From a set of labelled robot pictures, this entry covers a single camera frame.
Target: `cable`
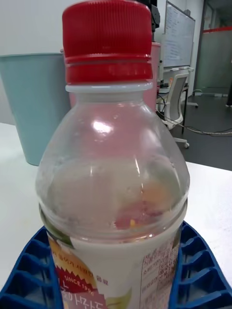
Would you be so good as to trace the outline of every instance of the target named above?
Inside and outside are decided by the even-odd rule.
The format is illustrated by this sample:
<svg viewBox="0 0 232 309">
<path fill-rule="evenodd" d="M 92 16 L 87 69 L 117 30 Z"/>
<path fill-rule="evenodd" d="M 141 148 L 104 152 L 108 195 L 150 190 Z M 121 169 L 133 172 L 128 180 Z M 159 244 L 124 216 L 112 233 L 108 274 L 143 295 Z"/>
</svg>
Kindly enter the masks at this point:
<svg viewBox="0 0 232 309">
<path fill-rule="evenodd" d="M 204 132 L 204 131 L 201 131 L 201 130 L 193 127 L 193 126 L 183 126 L 183 125 L 179 124 L 178 122 L 176 122 L 175 120 L 172 120 L 172 119 L 170 119 L 168 117 L 165 117 L 165 120 L 167 122 L 170 122 L 171 124 L 176 123 L 177 126 L 185 127 L 187 130 L 189 130 L 191 132 L 194 132 L 194 133 L 197 133 L 197 134 L 200 134 L 200 135 L 208 135 L 208 136 L 211 136 L 211 137 L 232 137 L 232 132 L 227 132 L 227 133 L 221 133 L 221 131 L 218 131 L 218 132 Z"/>
<path fill-rule="evenodd" d="M 164 109 L 165 109 L 165 107 L 166 107 L 166 102 L 165 102 L 164 98 L 163 98 L 161 95 L 157 94 L 157 96 L 158 96 L 159 98 L 161 98 L 162 101 L 163 101 L 163 109 L 162 109 L 162 111 L 161 111 L 161 112 L 163 112 Z"/>
</svg>

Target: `light blue bucket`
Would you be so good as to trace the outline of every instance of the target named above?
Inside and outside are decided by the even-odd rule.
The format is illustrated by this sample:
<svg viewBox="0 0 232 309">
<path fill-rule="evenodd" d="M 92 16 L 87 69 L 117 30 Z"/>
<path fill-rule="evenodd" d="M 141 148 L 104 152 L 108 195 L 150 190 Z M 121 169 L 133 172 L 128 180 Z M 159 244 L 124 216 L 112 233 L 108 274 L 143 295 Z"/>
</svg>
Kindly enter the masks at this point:
<svg viewBox="0 0 232 309">
<path fill-rule="evenodd" d="M 26 160 L 39 165 L 54 131 L 70 109 L 63 55 L 2 56 L 0 74 Z"/>
</svg>

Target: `black stand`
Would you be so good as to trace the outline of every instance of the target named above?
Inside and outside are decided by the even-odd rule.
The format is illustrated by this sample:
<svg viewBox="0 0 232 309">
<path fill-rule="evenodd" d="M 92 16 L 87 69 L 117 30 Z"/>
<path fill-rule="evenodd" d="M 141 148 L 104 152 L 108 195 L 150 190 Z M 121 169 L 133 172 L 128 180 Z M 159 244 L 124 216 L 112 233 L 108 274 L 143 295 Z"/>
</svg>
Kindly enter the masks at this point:
<svg viewBox="0 0 232 309">
<path fill-rule="evenodd" d="M 185 131 L 185 118 L 186 118 L 186 111 L 187 111 L 187 102 L 188 102 L 188 94 L 189 94 L 189 86 L 186 87 L 185 91 L 185 106 L 184 106 L 184 115 L 183 115 L 183 127 L 181 133 L 184 134 Z"/>
</svg>

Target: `bottle neck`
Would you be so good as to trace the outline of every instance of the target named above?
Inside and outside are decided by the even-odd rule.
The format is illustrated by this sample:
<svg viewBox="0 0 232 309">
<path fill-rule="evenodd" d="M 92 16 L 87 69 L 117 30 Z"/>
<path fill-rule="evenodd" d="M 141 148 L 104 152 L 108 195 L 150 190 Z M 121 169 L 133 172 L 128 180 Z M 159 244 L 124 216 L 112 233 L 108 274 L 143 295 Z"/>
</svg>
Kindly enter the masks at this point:
<svg viewBox="0 0 232 309">
<path fill-rule="evenodd" d="M 138 102 L 143 99 L 143 92 L 151 88 L 149 82 L 66 86 L 68 92 L 75 94 L 78 103 Z"/>
</svg>

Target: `red bottle cap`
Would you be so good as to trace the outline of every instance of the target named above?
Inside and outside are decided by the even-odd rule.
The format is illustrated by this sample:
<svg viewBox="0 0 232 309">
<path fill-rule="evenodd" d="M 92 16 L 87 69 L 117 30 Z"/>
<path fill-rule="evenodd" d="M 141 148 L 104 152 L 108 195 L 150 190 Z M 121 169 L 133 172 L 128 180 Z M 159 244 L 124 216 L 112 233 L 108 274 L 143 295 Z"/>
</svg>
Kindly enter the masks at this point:
<svg viewBox="0 0 232 309">
<path fill-rule="evenodd" d="M 151 13 L 145 5 L 85 1 L 68 7 L 62 19 L 68 84 L 152 78 Z"/>
</svg>

